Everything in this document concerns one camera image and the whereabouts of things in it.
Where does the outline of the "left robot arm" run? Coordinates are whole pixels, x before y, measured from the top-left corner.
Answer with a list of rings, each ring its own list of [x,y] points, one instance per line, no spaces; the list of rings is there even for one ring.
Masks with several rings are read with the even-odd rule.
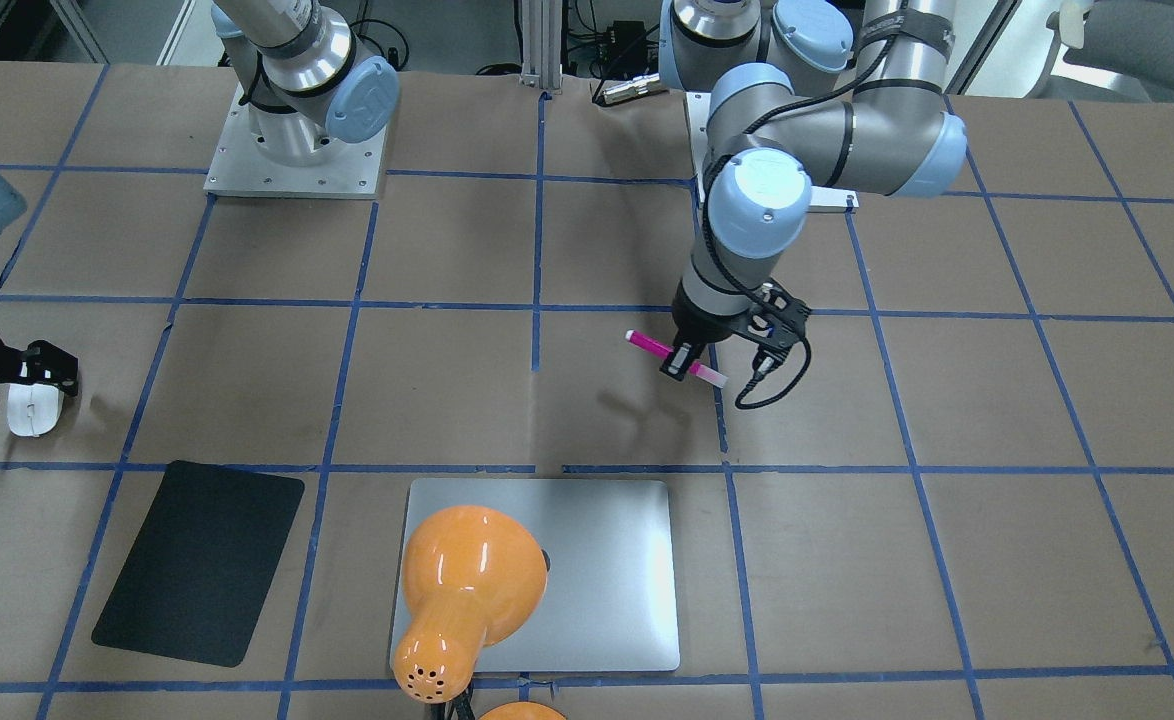
[[[967,152],[943,99],[953,1],[870,1],[861,26],[829,1],[666,1],[661,82],[709,94],[702,226],[672,305],[663,372],[751,337],[765,369],[803,336],[799,307],[765,292],[817,187],[935,197]]]

